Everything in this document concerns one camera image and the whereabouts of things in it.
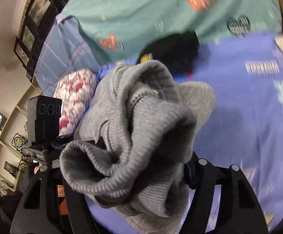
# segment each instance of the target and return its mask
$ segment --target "blue bedsheet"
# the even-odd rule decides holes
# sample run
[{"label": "blue bedsheet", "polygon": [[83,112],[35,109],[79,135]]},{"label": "blue bedsheet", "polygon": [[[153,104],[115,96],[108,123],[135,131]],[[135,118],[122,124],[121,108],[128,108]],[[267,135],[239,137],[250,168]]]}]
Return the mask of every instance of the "blue bedsheet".
[{"label": "blue bedsheet", "polygon": [[58,14],[43,44],[34,72],[42,94],[53,97],[58,81],[82,68],[98,73],[101,66],[81,37],[78,20]]},{"label": "blue bedsheet", "polygon": [[[216,166],[242,168],[269,230],[283,218],[283,54],[274,37],[261,32],[203,44],[192,75],[174,77],[177,83],[203,81],[215,90],[216,108],[193,149]],[[111,68],[103,67],[100,79]],[[208,231],[215,227],[219,198],[216,187]],[[114,210],[87,202],[93,217],[112,233],[137,233]]]}]

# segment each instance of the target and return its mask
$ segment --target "plaid fabric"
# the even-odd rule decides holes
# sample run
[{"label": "plaid fabric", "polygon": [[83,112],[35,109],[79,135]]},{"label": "plaid fabric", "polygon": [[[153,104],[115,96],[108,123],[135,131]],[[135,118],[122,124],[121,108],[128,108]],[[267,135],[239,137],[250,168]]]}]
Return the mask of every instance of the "plaid fabric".
[{"label": "plaid fabric", "polygon": [[75,17],[57,15],[34,72],[44,96],[52,97],[58,82],[67,74],[83,68],[99,72],[101,66],[78,29]]}]

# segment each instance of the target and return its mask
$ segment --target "ribbed knit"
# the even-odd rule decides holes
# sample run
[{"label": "ribbed knit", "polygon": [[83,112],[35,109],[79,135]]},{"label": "ribbed knit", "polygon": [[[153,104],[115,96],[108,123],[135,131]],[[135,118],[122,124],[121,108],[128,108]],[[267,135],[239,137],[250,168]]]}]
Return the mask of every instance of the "ribbed knit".
[{"label": "ribbed knit", "polygon": [[[60,156],[68,184],[115,207],[141,233],[179,227],[188,190],[183,168],[215,106],[205,83],[176,85],[158,61],[121,64],[98,85],[92,108]],[[83,142],[103,137],[107,151]]]}]

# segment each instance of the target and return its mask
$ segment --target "camera lens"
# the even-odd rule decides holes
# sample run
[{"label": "camera lens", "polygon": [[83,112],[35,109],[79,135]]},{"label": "camera lens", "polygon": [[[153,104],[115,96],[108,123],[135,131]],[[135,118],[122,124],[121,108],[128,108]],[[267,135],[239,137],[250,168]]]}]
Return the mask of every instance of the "camera lens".
[{"label": "camera lens", "polygon": [[49,115],[53,115],[54,111],[55,111],[54,105],[53,104],[49,104],[48,107],[47,107],[48,114]]},{"label": "camera lens", "polygon": [[45,111],[46,111],[45,105],[44,105],[44,104],[41,104],[41,105],[40,105],[40,114],[44,114]]},{"label": "camera lens", "polygon": [[60,113],[60,111],[61,111],[60,105],[56,106],[56,113]]}]

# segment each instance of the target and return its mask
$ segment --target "yellow tag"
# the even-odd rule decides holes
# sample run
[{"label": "yellow tag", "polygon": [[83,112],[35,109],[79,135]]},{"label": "yellow tag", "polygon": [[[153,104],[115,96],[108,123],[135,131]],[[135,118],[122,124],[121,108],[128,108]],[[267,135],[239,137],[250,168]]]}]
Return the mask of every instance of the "yellow tag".
[{"label": "yellow tag", "polygon": [[145,54],[141,57],[141,62],[144,62],[144,61],[149,61],[149,55],[148,54]]},{"label": "yellow tag", "polygon": [[265,216],[266,224],[269,224],[270,221],[274,218],[275,214]]}]

